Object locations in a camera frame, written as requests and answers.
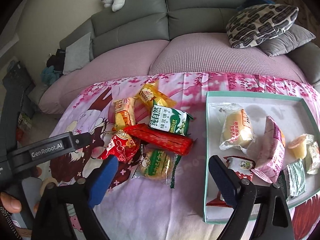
screw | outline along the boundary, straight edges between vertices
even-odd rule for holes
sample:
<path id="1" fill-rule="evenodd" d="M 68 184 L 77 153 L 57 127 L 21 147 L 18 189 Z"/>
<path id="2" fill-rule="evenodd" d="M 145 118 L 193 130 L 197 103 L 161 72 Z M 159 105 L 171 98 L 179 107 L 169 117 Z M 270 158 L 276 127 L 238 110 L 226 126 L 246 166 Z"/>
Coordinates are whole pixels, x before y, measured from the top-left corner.
<path id="1" fill-rule="evenodd" d="M 52 189 L 55 186 L 53 182 L 50 182 L 46 187 L 47 189 Z"/>
<path id="2" fill-rule="evenodd" d="M 241 183 L 244 185 L 249 185 L 250 181 L 248 179 L 241 179 Z"/>
<path id="3" fill-rule="evenodd" d="M 84 184 L 85 183 L 85 178 L 80 178 L 77 180 L 78 184 Z"/>
<path id="4" fill-rule="evenodd" d="M 279 185 L 279 183 L 277 183 L 277 182 L 273 183 L 272 185 L 273 185 L 275 188 L 280 188 L 280 185 Z"/>

patterned curtain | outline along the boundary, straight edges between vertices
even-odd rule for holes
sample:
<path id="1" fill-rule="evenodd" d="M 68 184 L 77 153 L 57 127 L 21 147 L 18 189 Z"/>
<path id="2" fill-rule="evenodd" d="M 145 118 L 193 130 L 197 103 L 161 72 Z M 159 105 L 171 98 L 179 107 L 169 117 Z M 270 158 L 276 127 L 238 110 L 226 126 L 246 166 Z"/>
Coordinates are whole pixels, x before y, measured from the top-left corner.
<path id="1" fill-rule="evenodd" d="M 312 15 L 309 8 L 305 5 L 302 0 L 273 0 L 276 3 L 294 5 L 299 8 L 298 18 L 296 20 L 296 24 L 300 25 L 307 30 L 311 31 L 315 36 L 312 42 L 320 47 L 320 23 L 315 19 Z"/>

table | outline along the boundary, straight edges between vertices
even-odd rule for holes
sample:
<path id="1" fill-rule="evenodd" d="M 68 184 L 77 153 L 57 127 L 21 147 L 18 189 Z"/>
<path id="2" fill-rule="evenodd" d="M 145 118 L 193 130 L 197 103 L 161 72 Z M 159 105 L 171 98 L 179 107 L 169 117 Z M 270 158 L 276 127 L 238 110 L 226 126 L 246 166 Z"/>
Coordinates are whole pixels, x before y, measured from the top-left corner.
<path id="1" fill-rule="evenodd" d="M 119 163 L 106 196 L 94 211 L 108 236 L 113 239 L 216 239 L 224 225 L 202 221 L 204 194 L 207 91 L 234 90 L 276 93 L 305 99 L 320 124 L 320 94 L 308 84 L 282 78 L 236 73 L 171 73 L 123 78 L 94 84 L 70 104 L 51 136 L 67 131 L 90 132 L 89 147 L 41 165 L 42 179 L 54 177 L 60 186 L 74 183 L 101 165 L 97 157 L 108 145 L 113 127 L 113 100 L 133 97 L 147 82 L 157 81 L 159 90 L 177 101 L 175 108 L 192 114 L 191 138 L 197 139 L 175 173 L 175 189 L 156 181 L 131 176 L 137 158 Z M 136 102 L 137 123 L 148 122 L 148 112 Z M 70 219 L 79 239 L 84 239 L 73 207 Z M 319 221 L 319 195 L 291 210 L 295 239 L 306 239 Z M 248 223 L 242 239 L 248 239 L 254 222 Z"/>

sofa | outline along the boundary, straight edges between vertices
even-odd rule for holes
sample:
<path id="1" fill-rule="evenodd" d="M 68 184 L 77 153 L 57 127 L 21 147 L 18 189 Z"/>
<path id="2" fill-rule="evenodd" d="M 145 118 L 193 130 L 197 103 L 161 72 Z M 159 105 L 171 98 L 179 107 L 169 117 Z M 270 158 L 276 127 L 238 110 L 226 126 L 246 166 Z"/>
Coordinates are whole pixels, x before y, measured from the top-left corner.
<path id="1" fill-rule="evenodd" d="M 245 0 L 127 0 L 92 15 L 60 47 L 91 33 L 94 60 L 58 79 L 42 96 L 44 113 L 63 113 L 86 87 L 130 76 L 235 72 L 320 82 L 320 49 L 309 42 L 268 57 L 259 47 L 232 49 L 226 25 Z"/>

patterned pillow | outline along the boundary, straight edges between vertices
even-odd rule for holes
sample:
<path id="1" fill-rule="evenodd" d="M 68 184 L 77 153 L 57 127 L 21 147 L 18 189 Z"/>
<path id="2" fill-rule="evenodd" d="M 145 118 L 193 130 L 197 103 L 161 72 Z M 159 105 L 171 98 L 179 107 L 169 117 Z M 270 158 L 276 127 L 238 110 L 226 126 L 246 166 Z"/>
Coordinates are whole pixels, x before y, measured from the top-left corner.
<path id="1" fill-rule="evenodd" d="M 293 25 L 298 11 L 298 7 L 283 4 L 260 4 L 243 9 L 226 27 L 231 47 L 254 47 L 281 35 Z"/>

